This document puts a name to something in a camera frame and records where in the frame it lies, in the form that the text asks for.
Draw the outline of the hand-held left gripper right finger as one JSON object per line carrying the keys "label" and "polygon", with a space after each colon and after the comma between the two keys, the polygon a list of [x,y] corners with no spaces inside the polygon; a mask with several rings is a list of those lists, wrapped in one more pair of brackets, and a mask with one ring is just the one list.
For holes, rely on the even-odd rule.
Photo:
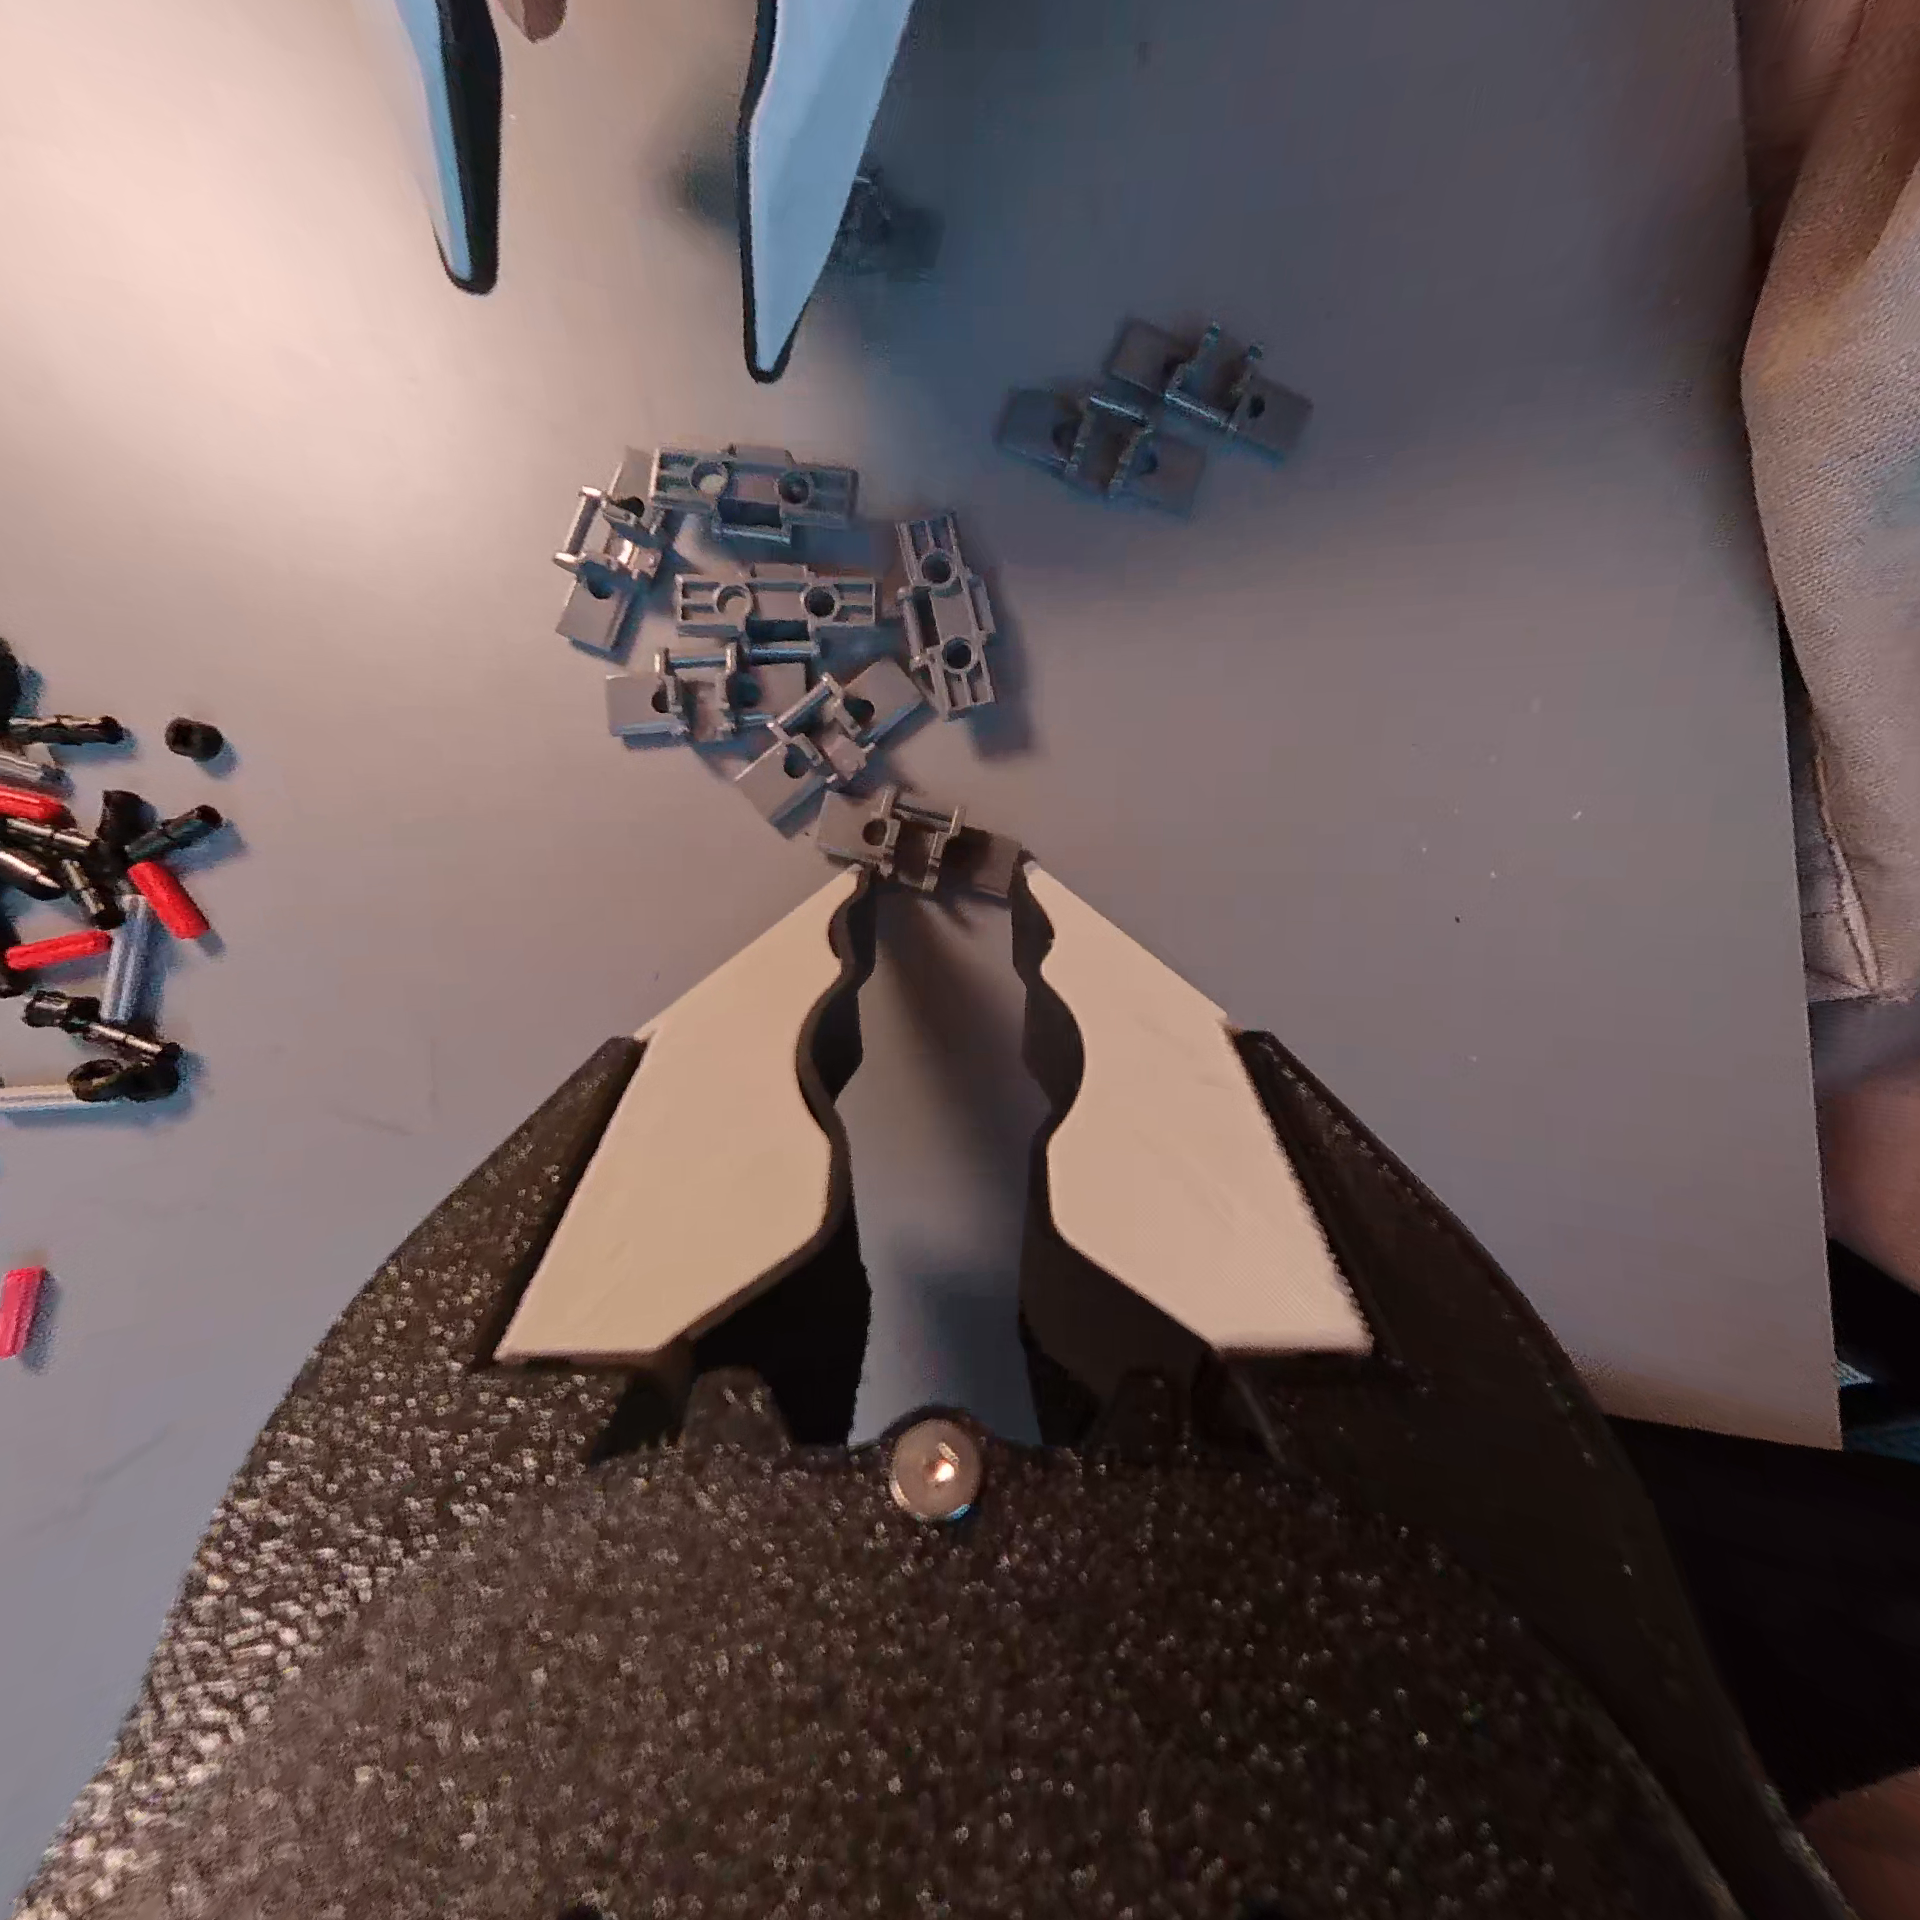
{"label": "hand-held left gripper right finger", "polygon": [[1027,858],[1012,882],[1029,1149],[1018,1312],[1045,1444],[1091,1444],[1141,1383],[1232,1430],[1237,1372],[1376,1360],[1252,1038]]}

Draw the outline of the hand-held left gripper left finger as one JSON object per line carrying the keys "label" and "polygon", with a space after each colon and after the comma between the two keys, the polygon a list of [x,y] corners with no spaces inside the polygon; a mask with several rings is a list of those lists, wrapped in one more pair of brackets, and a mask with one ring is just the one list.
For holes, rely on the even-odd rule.
{"label": "hand-held left gripper left finger", "polygon": [[640,1433],[750,1368],[803,1444],[847,1439],[874,1290],[837,1101],[871,970],[874,884],[839,870],[636,1036],[494,1362],[627,1373]]}

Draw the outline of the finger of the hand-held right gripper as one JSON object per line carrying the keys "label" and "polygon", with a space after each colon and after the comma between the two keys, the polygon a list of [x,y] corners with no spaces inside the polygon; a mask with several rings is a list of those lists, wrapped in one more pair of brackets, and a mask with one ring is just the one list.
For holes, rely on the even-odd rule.
{"label": "finger of the hand-held right gripper", "polygon": [[759,1],[736,121],[742,352],[776,382],[866,156],[909,1]]}
{"label": "finger of the hand-held right gripper", "polygon": [[496,285],[500,54],[487,1],[394,1],[402,122],[446,276]]}

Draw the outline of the grey toy track link pair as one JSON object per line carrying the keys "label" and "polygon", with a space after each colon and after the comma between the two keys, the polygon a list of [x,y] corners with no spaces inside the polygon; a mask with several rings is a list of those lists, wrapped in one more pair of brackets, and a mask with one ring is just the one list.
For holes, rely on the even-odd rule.
{"label": "grey toy track link pair", "polygon": [[1280,466],[1310,418],[1260,343],[1216,320],[1127,320],[1091,382],[1012,390],[995,441],[1082,496],[1186,517],[1214,449]]}

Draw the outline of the heap of track links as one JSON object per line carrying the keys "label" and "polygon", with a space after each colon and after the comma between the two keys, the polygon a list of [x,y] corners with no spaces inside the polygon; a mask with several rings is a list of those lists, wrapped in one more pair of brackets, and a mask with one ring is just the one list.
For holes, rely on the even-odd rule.
{"label": "heap of track links", "polygon": [[963,521],[899,519],[883,566],[851,561],[863,534],[851,466],[627,449],[551,557],[557,636],[614,665],[613,738],[732,754],[741,798],[786,828],[854,798],[899,730],[995,708],[1002,624]]}

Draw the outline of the grey desk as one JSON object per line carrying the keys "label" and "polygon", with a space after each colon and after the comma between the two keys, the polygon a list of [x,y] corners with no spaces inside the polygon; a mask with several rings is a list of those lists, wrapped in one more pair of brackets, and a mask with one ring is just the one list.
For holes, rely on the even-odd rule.
{"label": "grey desk", "polygon": [[[1611,1408],[1823,1441],[1782,687],[1733,402],[1726,5],[917,5],[875,130],[925,281],[750,382],[719,223],[752,5],[500,33],[500,276],[444,278],[352,5],[4,5],[4,636],[203,712],[240,834],[4,1367],[4,1903],[330,1320],[520,1117],[811,893],[730,769],[627,750],[551,554],[627,446],[951,509],[999,706],[900,778],[1275,1030]],[[995,441],[1123,321],[1312,400],[1190,512]]]}

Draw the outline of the pile of small toy pins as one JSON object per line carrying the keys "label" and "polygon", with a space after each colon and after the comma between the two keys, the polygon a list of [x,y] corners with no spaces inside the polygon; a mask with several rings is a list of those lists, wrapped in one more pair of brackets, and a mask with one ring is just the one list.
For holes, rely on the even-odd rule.
{"label": "pile of small toy pins", "polygon": [[154,791],[154,757],[227,778],[103,706],[62,708],[2,642],[4,1362],[53,1336],[60,1241],[103,1199],[107,1137],[182,1117],[205,1065],[167,994],[224,950],[203,870],[240,845],[213,798]]}

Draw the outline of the beige printed hoodie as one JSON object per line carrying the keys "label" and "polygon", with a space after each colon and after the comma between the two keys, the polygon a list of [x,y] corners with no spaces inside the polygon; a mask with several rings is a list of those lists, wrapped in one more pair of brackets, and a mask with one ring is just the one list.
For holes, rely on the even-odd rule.
{"label": "beige printed hoodie", "polygon": [[1790,647],[1830,1234],[1916,1286],[1918,5],[1740,5],[1741,406]]}

